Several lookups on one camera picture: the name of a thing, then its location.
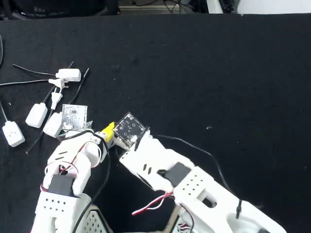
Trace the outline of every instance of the cable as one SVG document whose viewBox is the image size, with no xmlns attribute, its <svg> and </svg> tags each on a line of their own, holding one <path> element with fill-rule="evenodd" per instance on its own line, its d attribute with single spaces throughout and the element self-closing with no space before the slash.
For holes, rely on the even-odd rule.
<svg viewBox="0 0 311 233">
<path fill-rule="evenodd" d="M 8 118 L 6 117 L 6 114 L 5 114 L 5 111 L 4 111 L 4 108 L 3 108 L 1 101 L 0 101 L 0 108 L 1 108 L 1 111 L 2 111 L 2 114 L 4 116 L 5 121 L 8 121 Z"/>
<path fill-rule="evenodd" d="M 82 88 L 82 85 L 83 85 L 84 81 L 86 80 L 86 77 L 87 77 L 88 72 L 89 72 L 89 68 L 87 68 L 86 72 L 84 73 L 83 78 L 82 78 L 82 80 L 81 80 L 81 82 L 80 82 L 80 85 L 79 85 L 79 87 L 78 87 L 78 90 L 77 90 L 76 94 L 74 95 L 74 97 L 72 98 L 72 100 L 69 101 L 68 104 L 74 103 L 74 101 L 77 99 L 77 97 L 78 97 L 78 95 L 79 95 L 79 93 L 80 93 L 80 90 L 81 90 L 81 88 Z"/>
<path fill-rule="evenodd" d="M 196 146 L 192 145 L 191 143 L 189 143 L 189 142 L 187 142 L 187 141 L 185 141 L 185 140 L 183 140 L 183 139 L 181 139 L 181 138 L 178 138 L 178 137 L 172 137 L 172 136 L 166 136 L 166 135 L 155 135 L 155 137 L 163 137 L 163 138 L 167 138 L 167 139 L 178 140 L 178 141 L 181 141 L 181 142 L 187 144 L 188 146 L 190 146 L 190 147 L 192 147 L 192 148 L 195 148 L 195 149 L 197 149 L 197 150 L 199 150 L 199 151 L 201 151 L 201 152 L 203 152 L 203 153 L 209 155 L 209 156 L 213 159 L 214 163 L 216 164 L 218 173 L 219 173 L 219 175 L 220 175 L 220 177 L 221 177 L 221 179 L 222 179 L 222 182 L 223 182 L 224 186 L 226 187 L 226 189 L 227 189 L 229 192 L 231 192 L 232 194 L 234 194 L 234 192 L 231 190 L 231 188 L 229 187 L 229 185 L 228 185 L 227 182 L 225 181 L 223 172 L 222 172 L 222 170 L 221 170 L 221 168 L 220 168 L 220 165 L 219 165 L 217 159 L 214 157 L 214 155 L 212 155 L 211 153 L 207 152 L 206 150 L 203 150 L 203 149 L 201 149 L 201 148 L 199 148 L 199 147 L 196 147 Z"/>
<path fill-rule="evenodd" d="M 133 213 L 132 213 L 132 216 L 135 216 L 135 215 L 138 215 L 148 209 L 152 210 L 153 208 L 149 208 L 151 205 L 155 204 L 156 202 L 158 202 L 159 200 L 163 200 L 167 197 L 169 197 L 170 195 L 172 195 L 172 192 L 171 193 L 165 193 L 159 197 L 157 197 L 156 199 L 154 199 L 153 201 L 151 201 L 148 205 L 146 205 L 145 207 L 142 207 L 140 208 L 139 210 L 135 210 Z"/>
<path fill-rule="evenodd" d="M 65 140 L 69 140 L 69 139 L 73 139 L 73 138 L 79 137 L 81 135 L 84 135 L 85 133 L 91 133 L 95 137 L 99 138 L 102 141 L 102 143 L 103 143 L 103 145 L 104 145 L 104 147 L 105 147 L 105 149 L 107 151 L 107 155 L 110 156 L 110 154 L 109 154 L 109 147 L 108 147 L 106 141 L 102 137 L 100 137 L 97 134 L 95 134 L 92 130 L 85 130 L 83 132 L 77 133 L 77 134 L 75 134 L 73 136 L 69 136 L 69 137 L 57 137 L 57 139 L 58 139 L 58 141 L 62 142 L 62 141 L 65 141 Z"/>
<path fill-rule="evenodd" d="M 192 230 L 193 230 L 193 227 L 194 227 L 194 220 L 193 220 L 193 216 L 192 214 L 189 212 L 189 210 L 187 210 L 185 208 L 185 206 L 183 204 L 180 204 L 181 207 L 183 207 L 185 209 L 185 211 L 189 214 L 190 218 L 191 218 L 191 221 L 192 221 L 192 225 L 191 225 L 191 228 L 190 228 L 190 231 L 189 233 L 192 233 Z"/>
<path fill-rule="evenodd" d="M 109 153 L 107 152 L 107 159 L 108 159 L 108 168 L 107 168 L 107 173 L 106 173 L 106 177 L 105 180 L 102 184 L 102 186 L 100 186 L 100 188 L 98 189 L 98 191 L 96 192 L 96 194 L 92 197 L 91 201 L 86 205 L 86 207 L 84 208 L 84 210 L 82 211 L 82 213 L 80 214 L 72 233 L 76 233 L 78 226 L 84 216 L 84 214 L 87 212 L 87 210 L 89 209 L 89 207 L 93 204 L 94 200 L 98 197 L 98 195 L 101 193 L 102 189 L 106 186 L 107 182 L 108 182 L 108 178 L 109 178 L 109 174 L 110 174 L 110 167 L 111 167 L 111 158 Z"/>
<path fill-rule="evenodd" d="M 2 36 L 0 35 L 0 44 L 1 44 L 1 57 L 0 57 L 0 66 L 2 65 L 3 62 L 3 56 L 4 56 L 4 48 L 3 48 L 3 41 L 2 41 Z"/>
<path fill-rule="evenodd" d="M 18 68 L 18 69 L 27 71 L 27 72 L 29 72 L 29 73 L 41 74 L 41 75 L 48 75 L 48 76 L 53 76 L 53 77 L 55 77 L 55 74 L 50 74 L 50 73 L 43 73 L 43 72 L 34 71 L 34 70 L 31 70 L 31 69 L 27 69 L 27 68 L 25 68 L 25 67 L 18 66 L 18 65 L 16 65 L 16 64 L 12 64 L 12 66 L 14 66 L 15 68 Z"/>
<path fill-rule="evenodd" d="M 70 68 L 72 67 L 73 63 L 74 63 L 74 61 L 71 61 L 70 65 L 68 66 L 68 69 L 70 69 Z M 48 99 L 49 99 L 51 93 L 53 92 L 53 90 L 54 90 L 54 86 L 49 90 L 49 92 L 48 92 L 47 95 L 45 96 L 45 98 L 44 98 L 44 100 L 43 100 L 43 103 L 45 103 L 45 104 L 47 103 L 47 101 L 48 101 Z"/>
<path fill-rule="evenodd" d="M 158 209 L 158 208 L 161 207 L 161 205 L 163 204 L 163 202 L 164 202 L 164 198 L 161 200 L 161 202 L 160 202 L 160 204 L 159 204 L 158 206 L 156 206 L 156 207 L 149 207 L 147 210 L 156 210 L 156 209 Z"/>
<path fill-rule="evenodd" d="M 49 121 L 49 119 L 50 119 L 50 117 L 52 116 L 53 112 L 54 112 L 54 110 L 51 110 L 47 122 Z M 36 139 L 36 140 L 31 144 L 31 146 L 28 147 L 28 149 L 25 151 L 25 153 L 26 153 L 27 155 L 28 155 L 29 152 L 35 147 L 35 145 L 39 142 L 39 140 L 41 139 L 42 135 L 43 135 L 43 129 L 41 130 L 41 132 L 40 132 L 40 134 L 38 135 L 37 139 Z"/>
<path fill-rule="evenodd" d="M 9 86 L 9 85 L 17 85 L 17 84 L 29 84 L 29 83 L 41 83 L 41 82 L 48 82 L 47 79 L 39 79 L 39 80 L 31 80 L 31 81 L 24 81 L 24 82 L 13 82 L 13 83 L 0 83 L 0 86 Z"/>
<path fill-rule="evenodd" d="M 136 5 L 136 2 L 133 1 L 133 5 L 135 5 L 135 6 L 149 6 L 149 5 L 156 3 L 157 1 L 159 1 L 159 0 L 154 0 L 154 1 L 151 1 L 151 2 L 146 3 L 146 4 L 142 4 L 142 5 Z"/>
</svg>

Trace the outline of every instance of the white 3d-printed part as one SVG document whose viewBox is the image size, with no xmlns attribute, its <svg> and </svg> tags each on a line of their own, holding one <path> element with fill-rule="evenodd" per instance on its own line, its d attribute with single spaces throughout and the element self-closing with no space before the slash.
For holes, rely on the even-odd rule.
<svg viewBox="0 0 311 233">
<path fill-rule="evenodd" d="M 83 233 L 107 233 L 107 230 L 97 211 L 90 211 L 83 228 Z"/>
</svg>

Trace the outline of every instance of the white power adapter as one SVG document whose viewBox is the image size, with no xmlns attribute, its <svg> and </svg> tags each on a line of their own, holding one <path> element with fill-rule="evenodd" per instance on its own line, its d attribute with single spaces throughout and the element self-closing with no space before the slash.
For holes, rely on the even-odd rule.
<svg viewBox="0 0 311 233">
<path fill-rule="evenodd" d="M 48 136 L 57 138 L 62 131 L 62 112 L 53 113 L 43 128 L 43 132 Z"/>
<path fill-rule="evenodd" d="M 66 82 L 81 81 L 81 72 L 79 69 L 60 69 L 55 76 L 58 79 L 64 79 Z"/>
<path fill-rule="evenodd" d="M 24 135 L 14 121 L 7 121 L 2 130 L 11 147 L 16 147 L 25 141 Z"/>
<path fill-rule="evenodd" d="M 45 103 L 36 103 L 30 110 L 27 118 L 26 124 L 35 128 L 40 128 L 45 116 L 47 115 L 48 108 Z"/>
</svg>

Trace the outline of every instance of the wire bundle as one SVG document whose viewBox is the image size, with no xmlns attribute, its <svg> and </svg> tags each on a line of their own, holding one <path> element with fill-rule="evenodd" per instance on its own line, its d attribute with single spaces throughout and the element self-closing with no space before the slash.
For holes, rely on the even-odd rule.
<svg viewBox="0 0 311 233">
<path fill-rule="evenodd" d="M 134 212 L 132 213 L 132 216 L 138 215 L 138 214 L 140 214 L 140 213 L 142 213 L 142 212 L 144 212 L 144 211 L 146 211 L 146 210 L 156 210 L 156 209 L 160 208 L 161 205 L 163 204 L 164 199 L 167 198 L 167 197 L 169 197 L 169 196 L 171 196 L 172 194 L 173 194 L 173 193 L 165 193 L 165 194 L 163 194 L 163 195 L 157 197 L 156 199 L 154 199 L 153 201 L 151 201 L 151 202 L 150 202 L 148 205 L 146 205 L 145 207 L 142 207 L 142 208 L 140 208 L 139 210 L 134 211 Z M 153 204 L 157 203 L 158 201 L 161 201 L 160 204 L 159 204 L 158 206 L 156 206 L 156 207 L 150 207 L 150 206 L 152 206 Z"/>
</svg>

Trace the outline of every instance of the hole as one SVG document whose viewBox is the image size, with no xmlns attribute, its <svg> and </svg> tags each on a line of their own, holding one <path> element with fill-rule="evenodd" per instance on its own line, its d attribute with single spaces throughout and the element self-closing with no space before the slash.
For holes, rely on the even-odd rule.
<svg viewBox="0 0 311 233">
<path fill-rule="evenodd" d="M 217 202 L 215 201 L 210 201 L 207 198 L 204 198 L 204 200 L 202 201 L 204 205 L 206 205 L 209 208 L 214 208 L 217 205 Z"/>
</svg>

